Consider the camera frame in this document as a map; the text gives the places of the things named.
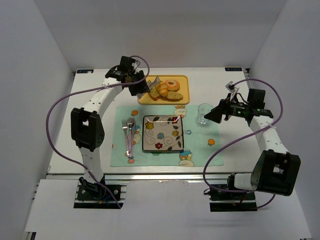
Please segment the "metal tongs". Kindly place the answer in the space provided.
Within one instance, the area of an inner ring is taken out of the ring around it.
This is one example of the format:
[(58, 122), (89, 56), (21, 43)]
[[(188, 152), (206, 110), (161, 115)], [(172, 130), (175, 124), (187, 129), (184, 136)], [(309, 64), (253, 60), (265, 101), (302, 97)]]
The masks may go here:
[[(151, 90), (153, 87), (160, 83), (160, 77), (156, 76), (154, 81), (148, 80), (146, 83), (149, 89)], [(137, 94), (137, 99), (140, 100), (145, 94), (145, 92)]]

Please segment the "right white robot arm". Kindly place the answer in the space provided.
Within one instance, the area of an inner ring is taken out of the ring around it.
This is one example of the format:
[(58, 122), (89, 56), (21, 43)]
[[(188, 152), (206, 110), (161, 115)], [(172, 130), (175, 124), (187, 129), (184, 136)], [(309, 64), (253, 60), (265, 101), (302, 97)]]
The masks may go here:
[(234, 99), (234, 93), (229, 93), (204, 116), (218, 124), (230, 117), (245, 119), (260, 149), (260, 157), (251, 173), (230, 175), (226, 188), (210, 185), (212, 190), (235, 194), (254, 191), (281, 196), (292, 194), (301, 159), (291, 154), (282, 143), (274, 127), (274, 116), (265, 109), (265, 94), (265, 90), (251, 88), (247, 101), (239, 102)]

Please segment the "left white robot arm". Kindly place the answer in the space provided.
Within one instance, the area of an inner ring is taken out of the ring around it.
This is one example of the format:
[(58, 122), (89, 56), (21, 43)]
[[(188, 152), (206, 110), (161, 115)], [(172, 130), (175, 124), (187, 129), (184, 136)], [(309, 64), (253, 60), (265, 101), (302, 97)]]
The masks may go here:
[(104, 183), (100, 146), (105, 138), (102, 118), (107, 108), (125, 88), (132, 96), (150, 92), (146, 81), (149, 74), (138, 70), (137, 58), (137, 55), (122, 56), (120, 63), (105, 74), (93, 97), (81, 108), (71, 111), (71, 138), (82, 156), (84, 177), (80, 182), (85, 186), (94, 188)]

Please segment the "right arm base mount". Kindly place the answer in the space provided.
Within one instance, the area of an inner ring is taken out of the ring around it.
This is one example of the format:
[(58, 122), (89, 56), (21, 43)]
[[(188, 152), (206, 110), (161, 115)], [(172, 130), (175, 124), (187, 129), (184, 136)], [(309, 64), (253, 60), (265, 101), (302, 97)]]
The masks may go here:
[(235, 193), (207, 188), (203, 194), (209, 196), (211, 212), (254, 212), (258, 210), (256, 196), (253, 192)]

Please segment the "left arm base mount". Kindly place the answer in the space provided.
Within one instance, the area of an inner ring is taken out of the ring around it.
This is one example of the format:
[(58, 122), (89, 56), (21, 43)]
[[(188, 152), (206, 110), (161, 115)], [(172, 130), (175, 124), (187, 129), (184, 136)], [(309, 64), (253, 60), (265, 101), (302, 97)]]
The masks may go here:
[(100, 181), (110, 192), (97, 183), (87, 182), (83, 177), (78, 180), (75, 198), (74, 209), (109, 209), (119, 210), (125, 201), (127, 186), (117, 181), (106, 182), (103, 177)]

